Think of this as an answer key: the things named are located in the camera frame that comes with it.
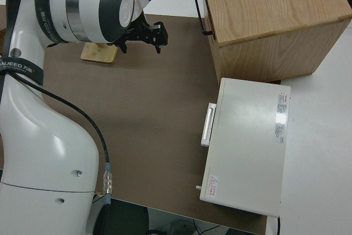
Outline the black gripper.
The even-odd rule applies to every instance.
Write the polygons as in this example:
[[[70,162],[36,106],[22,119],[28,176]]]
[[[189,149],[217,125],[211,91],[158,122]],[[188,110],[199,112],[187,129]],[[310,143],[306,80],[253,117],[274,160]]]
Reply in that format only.
[[[127,52],[127,41],[143,41],[154,45],[157,54],[160,54],[162,46],[168,45],[168,33],[161,21],[150,25],[146,20],[144,12],[142,12],[131,22],[126,32],[118,41],[118,47],[123,53]]]

